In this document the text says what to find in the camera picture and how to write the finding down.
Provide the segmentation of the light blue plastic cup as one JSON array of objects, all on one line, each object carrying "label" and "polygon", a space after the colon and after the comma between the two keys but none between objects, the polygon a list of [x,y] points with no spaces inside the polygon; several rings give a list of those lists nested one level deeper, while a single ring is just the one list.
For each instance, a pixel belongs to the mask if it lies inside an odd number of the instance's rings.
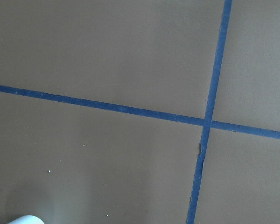
[{"label": "light blue plastic cup", "polygon": [[7,224],[44,224],[44,222],[36,216],[24,215]]}]

